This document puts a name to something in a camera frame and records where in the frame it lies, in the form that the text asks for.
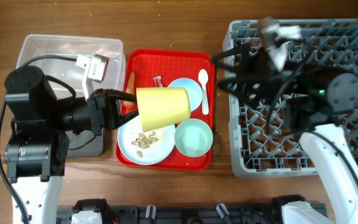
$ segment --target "red tray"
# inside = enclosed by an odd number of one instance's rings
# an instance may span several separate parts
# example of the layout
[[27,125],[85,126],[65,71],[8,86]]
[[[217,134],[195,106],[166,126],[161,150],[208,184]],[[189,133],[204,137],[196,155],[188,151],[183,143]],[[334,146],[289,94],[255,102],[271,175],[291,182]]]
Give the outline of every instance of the red tray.
[[[209,75],[209,80],[206,85],[209,114],[203,115],[200,105],[197,109],[191,112],[191,118],[203,120],[210,128],[212,128],[215,67],[210,61],[211,57],[205,53],[152,49],[135,50],[128,58],[124,86],[126,88],[128,76],[131,72],[135,72],[135,88],[154,87],[153,76],[155,74],[162,76],[162,84],[164,86],[168,86],[177,78],[190,78],[199,83],[198,73],[201,69],[205,69]],[[122,106],[121,113],[125,114],[136,108],[137,105],[131,109]],[[167,158],[158,164],[151,166],[138,165],[128,160],[121,152],[118,142],[116,143],[115,154],[118,161],[125,166],[199,171],[205,169],[209,162],[211,162],[212,152],[210,149],[205,155],[192,158],[183,155],[175,146]]]

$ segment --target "carrot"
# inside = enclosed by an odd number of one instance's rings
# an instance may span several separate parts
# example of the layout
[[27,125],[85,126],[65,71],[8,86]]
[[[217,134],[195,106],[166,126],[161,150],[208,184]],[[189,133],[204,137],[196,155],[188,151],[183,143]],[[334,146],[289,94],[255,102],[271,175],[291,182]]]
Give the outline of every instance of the carrot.
[[[129,74],[127,88],[125,89],[125,92],[130,94],[135,94],[134,88],[135,88],[135,73],[131,72],[131,74]],[[124,106],[128,109],[132,108],[134,105],[135,105],[134,102],[124,101]]]

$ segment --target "gray plastic bin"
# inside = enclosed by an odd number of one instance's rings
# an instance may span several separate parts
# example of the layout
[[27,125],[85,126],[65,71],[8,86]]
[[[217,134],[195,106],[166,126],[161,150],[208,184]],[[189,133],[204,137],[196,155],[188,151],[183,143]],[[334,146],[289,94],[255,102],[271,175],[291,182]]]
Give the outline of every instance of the gray plastic bin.
[[[281,26],[299,25],[302,38],[313,41],[314,49],[309,63],[334,65],[346,68],[358,75],[358,19],[314,19],[314,20],[277,20]],[[251,55],[259,47],[257,20],[233,21],[223,41],[223,50],[249,43]],[[301,61],[307,54],[302,45],[290,44],[288,60]],[[235,56],[224,59],[233,65]],[[225,77],[236,74],[225,71]],[[280,134],[283,127],[281,107],[283,100],[293,96],[284,96],[275,106],[271,127]],[[230,104],[230,147],[232,169],[238,177],[289,177],[315,175],[314,167],[308,155],[292,136],[281,139],[266,136],[265,119],[269,112],[267,105],[259,104],[256,110],[248,108],[242,102],[229,95]],[[348,144],[358,164],[358,102],[352,113],[340,116]]]

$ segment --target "metal grid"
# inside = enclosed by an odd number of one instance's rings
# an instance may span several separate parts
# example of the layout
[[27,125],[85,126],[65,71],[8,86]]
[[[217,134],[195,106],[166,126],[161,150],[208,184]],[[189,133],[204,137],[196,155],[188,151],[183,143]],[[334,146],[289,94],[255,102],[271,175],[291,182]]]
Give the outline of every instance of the metal grid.
[[[284,20],[279,23],[281,26],[297,24],[302,27],[302,38],[312,42],[314,48],[308,63],[333,65],[358,75],[358,19]],[[260,48],[257,21],[234,21],[231,23],[223,44],[224,50],[244,43],[250,44],[251,55],[254,55]],[[299,62],[308,53],[308,49],[305,49],[303,44],[290,44],[289,49],[288,60],[291,61]],[[235,63],[237,60],[237,57],[229,58],[226,63]],[[226,76],[233,77],[235,74],[226,72]],[[260,102],[257,109],[252,110],[244,103],[238,102],[237,99],[231,99],[231,103],[235,101],[236,104],[235,106],[231,105],[231,123],[236,122],[236,125],[239,126],[238,130],[241,133],[238,141],[242,141],[238,144],[239,147],[236,147],[236,144],[231,146],[232,160],[240,159],[242,163],[240,165],[233,164],[233,171],[236,175],[247,176],[252,172],[257,172],[258,175],[264,172],[271,172],[275,175],[317,174],[315,168],[309,169],[314,165],[293,136],[272,137],[272,134],[281,134],[286,130],[283,127],[281,109],[284,106],[284,100],[291,97],[297,96],[285,95],[275,105],[272,123],[269,125],[272,130],[270,135],[265,134],[268,105]],[[358,102],[353,112],[340,115],[339,118],[341,126],[345,130],[349,148],[358,163]]]

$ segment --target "teal bowl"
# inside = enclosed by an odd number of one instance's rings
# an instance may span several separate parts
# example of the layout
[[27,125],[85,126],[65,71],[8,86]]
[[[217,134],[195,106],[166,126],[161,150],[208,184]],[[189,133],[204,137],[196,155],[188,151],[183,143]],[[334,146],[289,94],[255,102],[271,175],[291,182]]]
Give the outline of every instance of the teal bowl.
[[188,157],[206,154],[213,139],[211,128],[200,119],[188,119],[180,123],[175,131],[175,145]]

